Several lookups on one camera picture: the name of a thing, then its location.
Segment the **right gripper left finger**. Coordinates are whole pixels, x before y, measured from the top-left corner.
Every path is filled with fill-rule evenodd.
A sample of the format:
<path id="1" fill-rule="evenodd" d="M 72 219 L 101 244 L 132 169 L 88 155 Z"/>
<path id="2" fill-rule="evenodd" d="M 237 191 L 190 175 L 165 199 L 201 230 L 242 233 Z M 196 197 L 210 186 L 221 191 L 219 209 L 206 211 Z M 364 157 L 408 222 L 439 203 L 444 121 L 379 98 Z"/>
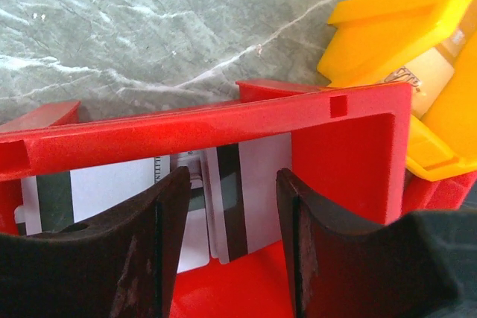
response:
<path id="1" fill-rule="evenodd" d="M 167 317 L 191 197 L 172 171 L 59 232 L 1 236 L 3 317 Z"/>

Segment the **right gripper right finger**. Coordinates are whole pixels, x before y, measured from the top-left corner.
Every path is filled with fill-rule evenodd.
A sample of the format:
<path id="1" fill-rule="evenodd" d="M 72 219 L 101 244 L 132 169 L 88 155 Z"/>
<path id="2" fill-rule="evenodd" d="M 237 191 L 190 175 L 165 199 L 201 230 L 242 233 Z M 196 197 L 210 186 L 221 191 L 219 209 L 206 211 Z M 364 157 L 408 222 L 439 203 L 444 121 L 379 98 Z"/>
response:
<path id="1" fill-rule="evenodd" d="M 369 221 L 277 173 L 296 317 L 474 317 L 476 212 L 419 210 Z"/>

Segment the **white magnetic stripe card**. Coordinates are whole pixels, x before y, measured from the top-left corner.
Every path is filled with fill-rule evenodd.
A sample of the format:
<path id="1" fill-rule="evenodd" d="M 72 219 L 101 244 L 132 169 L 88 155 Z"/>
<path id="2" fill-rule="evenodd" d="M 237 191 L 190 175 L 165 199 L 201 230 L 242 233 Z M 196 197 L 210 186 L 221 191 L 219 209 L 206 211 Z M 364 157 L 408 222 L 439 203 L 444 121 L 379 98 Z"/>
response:
<path id="1" fill-rule="evenodd" d="M 291 134 L 204 151 L 213 255 L 221 264 L 281 240 L 277 171 L 291 167 Z"/>

